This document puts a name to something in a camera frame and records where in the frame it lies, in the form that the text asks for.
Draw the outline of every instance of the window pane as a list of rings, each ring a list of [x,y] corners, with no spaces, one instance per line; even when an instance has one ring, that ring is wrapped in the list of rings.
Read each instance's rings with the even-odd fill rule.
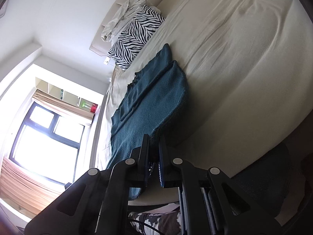
[[[30,115],[30,119],[32,121],[46,128],[49,128],[53,117],[54,117],[53,113],[46,111],[38,106],[34,108],[32,114]]]
[[[79,143],[83,129],[84,126],[81,124],[72,122],[70,119],[66,119],[64,117],[59,117],[59,121],[54,132],[57,135]]]
[[[73,182],[77,149],[25,126],[14,158],[24,168],[58,182]]]

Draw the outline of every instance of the bed sheet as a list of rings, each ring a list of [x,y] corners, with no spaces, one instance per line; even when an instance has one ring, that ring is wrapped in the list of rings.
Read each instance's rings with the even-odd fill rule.
[[[313,108],[313,25],[299,0],[163,0],[165,22],[131,66],[115,69],[99,168],[110,157],[111,117],[140,71],[169,43],[190,87],[171,137],[194,166],[240,172],[288,136]],[[154,183],[132,205],[177,199]]]

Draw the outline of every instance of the black and white fabric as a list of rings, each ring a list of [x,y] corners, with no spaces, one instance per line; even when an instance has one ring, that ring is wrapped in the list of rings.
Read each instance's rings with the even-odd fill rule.
[[[164,20],[155,10],[144,5],[121,32],[108,56],[126,70]]]

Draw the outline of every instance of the window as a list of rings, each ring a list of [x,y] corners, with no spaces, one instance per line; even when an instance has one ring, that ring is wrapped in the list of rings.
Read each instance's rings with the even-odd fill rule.
[[[33,103],[18,130],[9,158],[55,183],[74,182],[84,129],[85,126]]]

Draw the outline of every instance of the round silver screw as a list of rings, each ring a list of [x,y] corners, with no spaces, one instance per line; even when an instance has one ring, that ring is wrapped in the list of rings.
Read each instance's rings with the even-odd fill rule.
[[[125,160],[125,163],[128,164],[128,165],[132,165],[135,163],[135,160],[133,158],[128,158]]]
[[[94,176],[98,173],[98,170],[96,168],[91,168],[90,170],[88,170],[88,174],[90,176]]]
[[[217,175],[217,174],[219,174],[219,169],[213,167],[213,168],[210,169],[210,172],[211,172],[212,174],[214,174],[214,175]]]
[[[174,163],[174,164],[182,164],[182,163],[183,163],[183,160],[180,159],[180,158],[175,158],[175,159],[173,160],[173,163]]]

